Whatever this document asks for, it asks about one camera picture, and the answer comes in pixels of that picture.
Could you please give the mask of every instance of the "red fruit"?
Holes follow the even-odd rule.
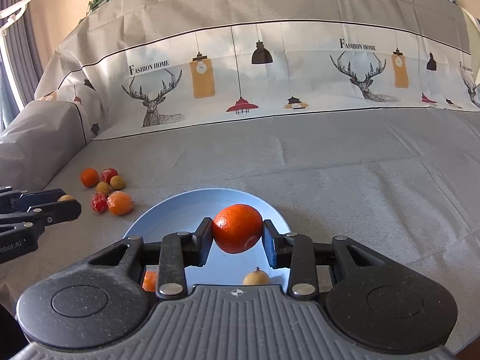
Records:
[[[105,169],[103,172],[102,172],[102,181],[105,181],[105,183],[110,183],[110,179],[113,177],[113,176],[118,176],[119,173],[113,169],[113,168],[108,168],[108,169]]]
[[[90,202],[90,206],[92,210],[95,212],[104,212],[109,209],[109,205],[107,203],[107,198],[103,193],[95,193],[93,195],[92,201]]]

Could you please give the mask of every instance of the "gray fabric surface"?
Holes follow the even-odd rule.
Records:
[[[85,145],[74,103],[31,102],[0,134],[0,186],[41,190]]]
[[[49,227],[39,249],[2,265],[12,299],[34,282],[120,239],[152,205],[202,187],[228,187],[273,204],[315,242],[345,234],[425,274],[459,307],[448,348],[480,330],[480,121],[446,110],[365,110],[290,115],[93,141],[49,188],[83,206]],[[117,168],[132,214],[94,213],[86,167]],[[320,284],[329,288],[327,269]]]
[[[118,50],[200,28],[286,19],[398,28],[470,51],[462,11],[447,0],[112,0],[61,43],[35,98],[56,90],[70,71]],[[101,79],[88,78],[94,86]]]

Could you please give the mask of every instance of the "gray curtain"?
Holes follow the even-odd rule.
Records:
[[[0,9],[9,7],[18,1],[21,0],[0,0]],[[29,8],[16,23],[8,28],[5,40],[13,75],[23,105],[26,105],[34,99],[35,89],[43,72],[33,37]],[[10,107],[14,113],[13,104],[10,103]]]

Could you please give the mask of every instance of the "yellow lamp illustration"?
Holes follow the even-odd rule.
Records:
[[[395,74],[395,87],[408,88],[409,75],[407,74],[407,66],[405,64],[405,56],[399,49],[392,54],[393,71]]]
[[[191,79],[193,81],[193,97],[215,96],[212,60],[200,52],[190,62]]]

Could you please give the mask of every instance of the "black robotic gripper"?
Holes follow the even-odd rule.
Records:
[[[184,304],[209,287],[189,295],[184,268],[205,265],[212,241],[210,218],[195,232],[169,234],[162,242],[124,238],[28,288],[18,321],[30,340],[57,351],[117,345],[146,329],[155,308]],[[267,287],[294,304],[307,302],[357,346],[383,354],[425,352],[445,344],[454,327],[457,306],[445,288],[350,238],[314,243],[301,234],[280,235],[265,220],[262,243],[273,269],[290,268],[286,293]],[[146,266],[156,264],[157,292],[148,293],[141,283]],[[329,292],[319,292],[316,266],[329,266]]]

